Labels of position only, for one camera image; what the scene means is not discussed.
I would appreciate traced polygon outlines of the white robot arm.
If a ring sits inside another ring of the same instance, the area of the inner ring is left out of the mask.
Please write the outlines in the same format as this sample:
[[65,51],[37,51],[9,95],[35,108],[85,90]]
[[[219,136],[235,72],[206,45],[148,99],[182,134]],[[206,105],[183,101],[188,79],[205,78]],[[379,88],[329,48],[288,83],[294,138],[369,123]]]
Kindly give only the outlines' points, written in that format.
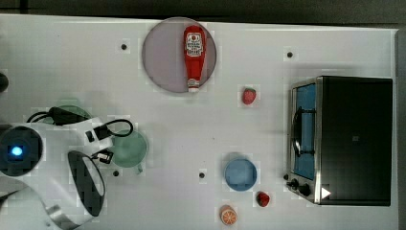
[[1,203],[1,230],[75,230],[98,217],[105,184],[94,154],[112,147],[98,118],[1,125],[1,175],[23,184]]

